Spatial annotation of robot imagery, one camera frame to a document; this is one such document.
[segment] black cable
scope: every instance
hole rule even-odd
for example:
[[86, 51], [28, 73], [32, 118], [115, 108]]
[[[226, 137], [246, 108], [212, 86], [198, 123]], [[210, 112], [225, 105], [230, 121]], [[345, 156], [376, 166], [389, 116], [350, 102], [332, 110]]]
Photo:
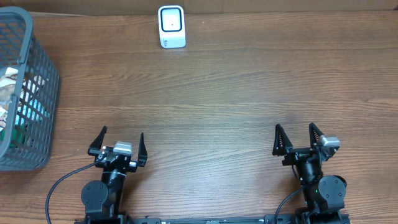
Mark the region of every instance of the black cable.
[[278, 209], [275, 212], [275, 218], [274, 218], [274, 223], [277, 224], [278, 222], [278, 214], [282, 206], [284, 205], [285, 202], [287, 202], [289, 199], [291, 199], [294, 195], [298, 194], [301, 190], [303, 190], [304, 186], [296, 190], [295, 192], [291, 193], [289, 196], [287, 196], [278, 206]]
[[[294, 195], [296, 195], [297, 193], [299, 193], [301, 190], [303, 190], [306, 187], [311, 186], [317, 179], [318, 177], [321, 175], [322, 172], [322, 155], [321, 155], [321, 150], [318, 150], [318, 156], [319, 156], [319, 173], [317, 174], [316, 177], [314, 177], [307, 185], [303, 185], [301, 188], [299, 188], [298, 190], [296, 190], [295, 192], [291, 193], [289, 196], [287, 196], [278, 206], [278, 209], [275, 212], [275, 217], [274, 217], [274, 223], [277, 224], [278, 222], [278, 214], [279, 211], [281, 210], [282, 206], [284, 205], [284, 203], [286, 203], [289, 199], [291, 199]], [[294, 165], [292, 165], [292, 169], [293, 169], [293, 173], [294, 176], [296, 177], [296, 179], [299, 179], [296, 175], [296, 172], [294, 171]]]
[[311, 215], [315, 214], [315, 210], [312, 210], [311, 212], [308, 213], [306, 219], [308, 220], [308, 222], [310, 221], [310, 217]]
[[107, 156], [106, 154], [103, 154], [102, 158], [99, 159], [98, 161], [96, 161], [96, 162], [94, 162], [94, 163], [92, 163], [92, 164], [90, 164], [90, 165], [87, 165], [87, 166], [85, 166], [85, 167], [82, 167], [82, 168], [80, 168], [80, 169], [77, 169], [77, 170], [75, 170], [75, 171], [72, 171], [72, 172], [70, 172], [69, 174], [64, 175], [63, 177], [61, 177], [59, 180], [56, 181], [56, 183], [52, 186], [52, 188], [51, 188], [49, 194], [47, 195], [47, 200], [45, 201], [45, 217], [47, 218], [47, 223], [48, 223], [48, 224], [51, 224], [50, 214], [49, 214], [50, 197], [51, 197], [51, 194], [52, 194], [52, 192], [54, 191], [54, 189], [57, 187], [57, 185], [58, 185], [61, 181], [63, 181], [63, 180], [65, 180], [66, 178], [70, 177], [71, 175], [76, 174], [76, 173], [78, 173], [78, 172], [80, 172], [80, 171], [82, 171], [82, 170], [85, 170], [85, 169], [87, 169], [87, 168], [90, 168], [90, 167], [92, 167], [92, 166], [95, 166], [95, 165], [99, 164], [106, 156]]

